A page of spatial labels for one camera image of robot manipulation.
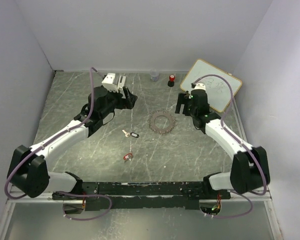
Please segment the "key with red tag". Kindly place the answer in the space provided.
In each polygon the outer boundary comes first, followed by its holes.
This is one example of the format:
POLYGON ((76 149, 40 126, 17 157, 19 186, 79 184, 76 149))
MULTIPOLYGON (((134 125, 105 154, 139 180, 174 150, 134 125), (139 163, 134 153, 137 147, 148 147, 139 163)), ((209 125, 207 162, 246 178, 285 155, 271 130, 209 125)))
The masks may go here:
POLYGON ((133 158, 133 154, 131 152, 123 156, 124 162, 130 161, 132 158, 133 158))

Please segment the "metal disc with keyrings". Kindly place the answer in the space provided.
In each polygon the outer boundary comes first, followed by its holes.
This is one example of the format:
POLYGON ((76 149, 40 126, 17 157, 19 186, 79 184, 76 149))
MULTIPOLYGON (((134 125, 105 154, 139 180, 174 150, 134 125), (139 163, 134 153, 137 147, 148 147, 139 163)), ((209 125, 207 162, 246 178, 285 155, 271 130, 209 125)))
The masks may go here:
POLYGON ((149 114, 148 126, 157 134, 166 135, 176 127, 176 118, 166 110, 157 110, 149 114))

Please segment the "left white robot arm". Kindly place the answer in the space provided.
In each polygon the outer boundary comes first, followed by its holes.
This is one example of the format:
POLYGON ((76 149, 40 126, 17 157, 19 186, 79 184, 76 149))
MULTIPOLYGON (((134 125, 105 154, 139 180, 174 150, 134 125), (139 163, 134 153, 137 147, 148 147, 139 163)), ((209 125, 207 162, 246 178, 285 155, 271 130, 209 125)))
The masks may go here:
POLYGON ((13 199, 8 186, 13 184, 25 196, 38 197, 44 192, 65 192, 73 200, 82 196, 82 180, 71 172, 48 171, 47 162, 57 159, 76 143, 87 139, 104 126, 104 119, 116 109, 131 110, 137 96, 127 87, 122 92, 110 92, 103 86, 95 87, 88 103, 62 130, 31 147, 21 145, 14 150, 9 167, 5 194, 13 199))

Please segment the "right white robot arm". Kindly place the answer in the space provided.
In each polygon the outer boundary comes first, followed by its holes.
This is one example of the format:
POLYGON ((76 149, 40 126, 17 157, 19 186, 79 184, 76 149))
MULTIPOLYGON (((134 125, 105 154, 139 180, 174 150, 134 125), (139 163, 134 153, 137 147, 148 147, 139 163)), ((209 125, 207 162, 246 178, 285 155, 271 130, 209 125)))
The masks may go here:
POLYGON ((212 199, 219 190, 233 190, 239 194, 253 192, 270 183, 266 150, 242 140, 221 120, 221 116, 210 111, 205 90, 195 89, 191 93, 179 93, 175 112, 192 118, 194 127, 215 140, 232 159, 229 172, 207 176, 208 183, 202 186, 203 195, 212 199))

